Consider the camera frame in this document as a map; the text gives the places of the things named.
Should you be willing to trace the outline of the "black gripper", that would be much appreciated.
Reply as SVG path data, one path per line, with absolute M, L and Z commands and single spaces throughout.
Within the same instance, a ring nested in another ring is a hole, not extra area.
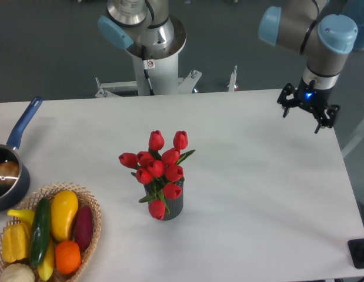
M 323 127 L 332 128 L 336 115 L 340 110 L 339 105 L 328 105 L 328 99 L 332 88 L 318 89 L 311 86 L 303 78 L 300 80 L 297 90 L 291 83 L 287 83 L 281 90 L 277 103 L 283 109 L 282 117 L 287 117 L 290 108 L 299 107 L 307 112 L 313 113 L 318 125 L 314 131 L 317 134 Z

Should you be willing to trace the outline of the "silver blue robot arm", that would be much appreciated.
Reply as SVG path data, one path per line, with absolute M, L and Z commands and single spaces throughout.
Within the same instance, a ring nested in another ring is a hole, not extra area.
M 262 16 L 258 36 L 272 46 L 281 46 L 307 58 L 298 86 L 287 83 L 277 99 L 287 116 L 291 108 L 312 114 L 315 132 L 332 128 L 339 105 L 328 99 L 353 50 L 359 29 L 346 15 L 319 15 L 327 1 L 288 1 L 271 6 Z

